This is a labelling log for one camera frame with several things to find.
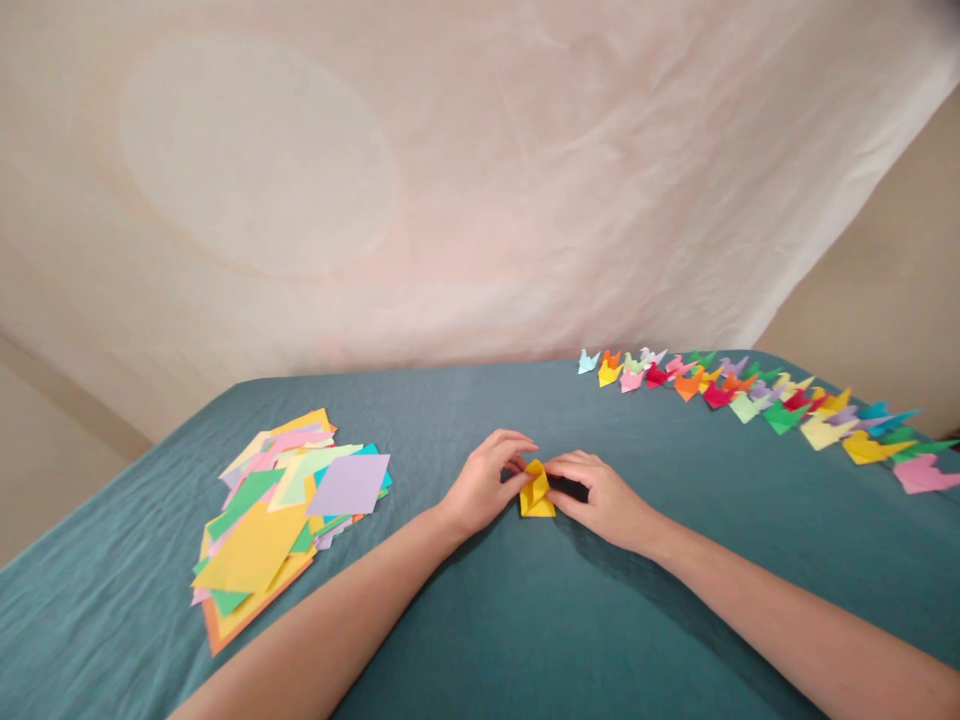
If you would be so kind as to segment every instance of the white fabric backdrop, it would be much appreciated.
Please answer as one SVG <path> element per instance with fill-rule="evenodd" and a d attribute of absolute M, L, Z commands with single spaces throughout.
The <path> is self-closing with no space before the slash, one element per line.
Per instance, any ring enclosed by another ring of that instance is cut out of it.
<path fill-rule="evenodd" d="M 935 7 L 4 3 L 0 329 L 153 439 L 254 377 L 749 346 L 956 85 Z"/>

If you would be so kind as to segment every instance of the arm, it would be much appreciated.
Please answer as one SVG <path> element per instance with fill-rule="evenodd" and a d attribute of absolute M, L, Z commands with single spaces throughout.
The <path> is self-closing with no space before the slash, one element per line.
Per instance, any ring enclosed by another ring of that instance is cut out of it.
<path fill-rule="evenodd" d="M 960 673 L 664 517 L 595 455 L 545 465 L 589 488 L 547 497 L 675 575 L 831 718 L 960 717 Z"/>
<path fill-rule="evenodd" d="M 498 430 L 471 453 L 439 505 L 421 513 L 270 626 L 205 682 L 175 720 L 329 716 L 414 595 L 529 481 L 520 433 Z M 517 474 L 500 483 L 504 467 Z"/>

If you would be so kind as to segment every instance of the wall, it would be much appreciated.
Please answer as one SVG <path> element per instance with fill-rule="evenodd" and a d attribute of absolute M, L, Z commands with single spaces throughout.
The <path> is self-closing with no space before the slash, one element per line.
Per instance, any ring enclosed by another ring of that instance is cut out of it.
<path fill-rule="evenodd" d="M 960 426 L 960 89 L 797 286 L 756 347 L 864 400 Z"/>
<path fill-rule="evenodd" d="M 3 362 L 10 356 L 0 342 L 0 567 L 128 463 Z"/>

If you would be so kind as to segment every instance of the teal tablecloth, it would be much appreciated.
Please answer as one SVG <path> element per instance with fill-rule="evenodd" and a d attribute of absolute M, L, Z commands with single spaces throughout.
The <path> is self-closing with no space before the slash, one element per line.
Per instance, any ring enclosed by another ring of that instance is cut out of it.
<path fill-rule="evenodd" d="M 667 515 L 960 668 L 960 492 L 909 497 L 889 469 L 855 467 L 839 446 L 815 453 L 799 432 L 741 425 L 672 389 L 599 389 L 576 367 L 233 387 L 0 573 L 0 716 L 164 717 L 298 600 L 439 500 L 497 427 L 529 434 L 543 458 L 600 455 Z M 258 430 L 320 406 L 340 443 L 392 454 L 395 489 L 211 660 L 188 586 L 202 525 L 226 494 L 217 474 Z M 960 458 L 948 453 L 942 465 L 960 471 Z M 818 713 L 658 567 L 567 518 L 521 520 L 514 505 L 430 581 L 339 715 Z"/>

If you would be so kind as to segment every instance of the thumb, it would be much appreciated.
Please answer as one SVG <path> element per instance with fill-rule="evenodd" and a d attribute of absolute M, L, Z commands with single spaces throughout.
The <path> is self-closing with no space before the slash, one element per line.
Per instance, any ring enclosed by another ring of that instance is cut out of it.
<path fill-rule="evenodd" d="M 547 500 L 560 508 L 560 511 L 564 515 L 573 518 L 578 523 L 583 523 L 586 510 L 589 507 L 586 503 L 574 500 L 566 493 L 558 492 L 557 490 L 550 490 L 547 493 Z"/>
<path fill-rule="evenodd" d="M 506 495 L 508 499 L 516 497 L 528 482 L 533 482 L 533 478 L 525 472 L 517 473 L 503 483 L 503 494 Z"/>

